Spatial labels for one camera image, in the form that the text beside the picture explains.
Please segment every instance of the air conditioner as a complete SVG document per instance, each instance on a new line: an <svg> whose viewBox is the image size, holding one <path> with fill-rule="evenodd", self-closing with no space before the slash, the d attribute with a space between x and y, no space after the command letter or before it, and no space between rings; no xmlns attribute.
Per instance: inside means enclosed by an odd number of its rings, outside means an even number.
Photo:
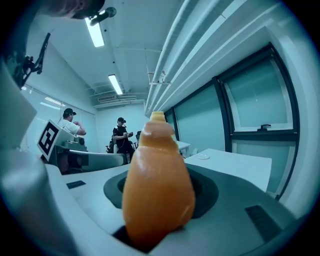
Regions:
<svg viewBox="0 0 320 256"><path fill-rule="evenodd" d="M98 101L105 102L105 101L110 101L110 100L115 100L115 99L117 99L116 95L110 95L110 96L100 97L100 98L98 98Z"/></svg>

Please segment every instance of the black shirt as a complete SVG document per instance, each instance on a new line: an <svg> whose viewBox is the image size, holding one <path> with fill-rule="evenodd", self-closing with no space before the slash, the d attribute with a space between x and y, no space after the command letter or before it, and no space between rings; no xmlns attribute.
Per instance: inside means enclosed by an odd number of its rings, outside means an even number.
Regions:
<svg viewBox="0 0 320 256"><path fill-rule="evenodd" d="M127 132L127 130L124 126L117 125L115 128L113 128L113 136L123 136L124 133L126 133L126 132ZM118 149L123 146L125 141L128 141L128 138L118 139L115 141Z"/></svg>

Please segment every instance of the ceiling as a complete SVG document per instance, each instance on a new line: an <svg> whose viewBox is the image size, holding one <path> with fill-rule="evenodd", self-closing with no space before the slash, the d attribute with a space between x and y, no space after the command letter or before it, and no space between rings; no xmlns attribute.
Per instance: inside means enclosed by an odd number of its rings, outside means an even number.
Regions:
<svg viewBox="0 0 320 256"><path fill-rule="evenodd" d="M104 46L95 47L84 20L39 16L50 42L89 85L92 104L97 98L114 94L108 75L115 74L126 93L145 99L149 72L154 72L171 25L183 0L107 0L116 16L100 23Z"/></svg>

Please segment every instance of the black vent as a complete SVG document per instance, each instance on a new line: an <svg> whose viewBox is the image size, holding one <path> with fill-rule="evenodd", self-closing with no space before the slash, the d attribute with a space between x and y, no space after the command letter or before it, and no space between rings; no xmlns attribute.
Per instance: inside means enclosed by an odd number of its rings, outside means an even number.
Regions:
<svg viewBox="0 0 320 256"><path fill-rule="evenodd" d="M270 241L281 232L281 228L260 205L245 208L245 211L262 236L264 242Z"/></svg>

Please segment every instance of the fluorescent light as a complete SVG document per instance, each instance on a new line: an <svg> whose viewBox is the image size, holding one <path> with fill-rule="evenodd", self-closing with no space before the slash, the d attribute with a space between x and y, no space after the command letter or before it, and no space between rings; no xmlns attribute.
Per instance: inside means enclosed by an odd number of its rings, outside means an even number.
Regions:
<svg viewBox="0 0 320 256"><path fill-rule="evenodd" d="M44 103L44 102L40 102L41 105L44 105L44 106L47 106L49 108L52 108L52 109L55 109L55 110L60 110L61 108L60 107L56 107L56 106L51 106L47 103Z"/></svg>
<svg viewBox="0 0 320 256"><path fill-rule="evenodd" d="M118 84L118 81L116 79L116 75L115 74L110 74L109 75L109 80L110 80L111 84L113 85L113 88L115 89L116 93L118 95L121 95L122 91L121 91L120 86Z"/></svg>
<svg viewBox="0 0 320 256"><path fill-rule="evenodd" d="M104 46L105 42L101 34L100 23L97 23L94 26L91 26L90 20L88 18L85 18L84 20L85 20L86 26L88 27L94 46L95 47Z"/></svg>
<svg viewBox="0 0 320 256"><path fill-rule="evenodd" d="M58 104L58 105L61 106L61 102L56 101L56 100L54 100L54 99L52 99L52 98L45 97L44 99L47 100L47 101L53 102L53 103Z"/></svg>

